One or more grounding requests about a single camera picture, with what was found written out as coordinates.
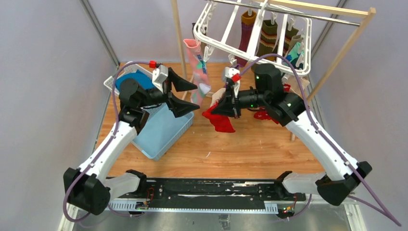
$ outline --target wooden frame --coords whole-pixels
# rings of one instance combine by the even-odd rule
[[[172,2],[172,7],[173,7],[173,17],[174,17],[174,23],[176,26],[176,32],[177,32],[177,39],[178,39],[178,47],[179,47],[179,53],[181,56],[181,64],[183,68],[183,75],[184,78],[186,79],[186,62],[184,59],[184,49],[182,46],[182,38],[181,38],[181,29],[180,29],[180,19],[179,19],[179,10],[177,6],[177,0],[171,0]],[[269,0],[268,3],[270,4],[275,4],[275,5],[282,5],[286,7],[292,7],[292,8],[299,8],[299,9],[304,9],[304,10],[313,10],[317,12],[324,12],[324,13],[331,13],[331,14],[337,14],[337,15],[343,15],[343,16],[351,16],[351,17],[358,17],[362,18],[363,20],[360,23],[360,26],[355,29],[355,31],[350,35],[348,40],[345,42],[343,47],[340,49],[339,53],[336,55],[334,58],[333,62],[330,64],[329,68],[327,71],[323,74],[322,78],[318,81],[316,86],[312,89],[311,93],[308,95],[307,100],[311,101],[313,97],[316,96],[318,91],[321,89],[323,84],[327,81],[329,76],[332,74],[332,72],[335,70],[337,65],[340,63],[340,61],[344,58],[344,56],[347,54],[347,52],[350,50],[350,48],[353,46],[354,42],[358,39],[358,37],[361,35],[361,33],[364,31],[364,29],[368,26],[374,15],[376,14],[375,8],[370,8],[368,11],[357,11],[357,10],[351,10],[351,9],[346,9],[346,8],[339,8],[339,7],[333,7],[333,6],[325,6],[325,5],[318,5],[318,4],[312,4],[312,3],[306,3],[306,2],[299,2],[299,1],[292,1],[292,0]],[[291,135],[291,140],[294,141],[294,135]]]

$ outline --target robotic arm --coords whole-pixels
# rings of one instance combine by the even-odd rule
[[[256,89],[239,90],[238,74],[236,69],[225,68],[223,80],[227,83],[226,92],[212,114],[239,118],[242,109],[265,107],[271,118],[300,138],[326,171],[317,174],[283,173],[278,180],[285,193],[318,194],[328,203],[340,205],[360,184],[360,180],[318,131],[323,132],[343,152],[364,178],[372,170],[369,163],[358,162],[351,157],[319,124],[318,130],[311,125],[303,100],[295,93],[284,92],[281,72],[274,65],[259,64],[255,68]]]
[[[104,211],[109,201],[129,192],[146,191],[146,175],[135,170],[128,170],[120,177],[106,179],[116,159],[147,123],[149,113],[145,109],[152,105],[166,103],[174,117],[181,117],[200,108],[173,95],[172,83],[176,91],[193,90],[197,89],[197,86],[178,76],[171,68],[164,65],[158,66],[153,71],[152,82],[155,88],[147,90],[131,78],[122,82],[119,93],[121,109],[119,121],[114,124],[110,135],[84,163],[77,169],[69,168],[64,173],[64,187],[67,192],[81,172],[91,166],[70,192],[68,196],[70,204],[98,215]]]

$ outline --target gray wall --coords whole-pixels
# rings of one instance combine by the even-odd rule
[[[316,4],[335,6],[338,0],[301,0]],[[145,61],[155,59],[161,62],[179,62],[177,37],[173,22],[170,0],[90,0],[93,9],[121,61]],[[196,22],[206,4],[205,0],[178,0],[180,24],[184,39],[191,39],[191,23]],[[219,3],[209,24],[208,35],[221,40],[231,16],[233,6]],[[241,41],[241,14],[235,18],[227,44],[239,47]],[[313,13],[330,16],[327,13]],[[295,27],[300,28],[300,20]],[[315,42],[325,22],[313,20],[312,42]],[[228,54],[215,50],[210,62],[227,62]]]
[[[329,133],[373,171],[367,181],[403,223],[398,228],[362,205],[370,231],[407,230],[408,37],[406,1],[354,0],[348,8],[377,15],[318,94]],[[316,83],[354,28],[336,25],[312,63]],[[363,186],[357,194],[374,202]]]
[[[79,1],[19,0],[1,1],[0,70],[0,230],[56,230],[114,66]]]

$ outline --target gray floor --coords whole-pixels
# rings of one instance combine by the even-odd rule
[[[304,205],[296,205],[299,211]],[[301,216],[289,222],[271,223],[275,215],[257,214],[208,214],[208,213],[146,213],[139,218],[124,218],[105,211],[99,216],[90,216],[74,231],[350,231],[344,206],[328,204],[310,205]]]

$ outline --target blue container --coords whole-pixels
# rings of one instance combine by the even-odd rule
[[[154,87],[150,78],[140,70],[119,78],[117,82],[121,81],[118,86],[127,78],[134,78],[145,89]],[[158,161],[192,125],[194,113],[190,112],[182,117],[174,118],[165,103],[146,111],[150,113],[149,119],[140,134],[132,140],[132,144],[148,158]]]

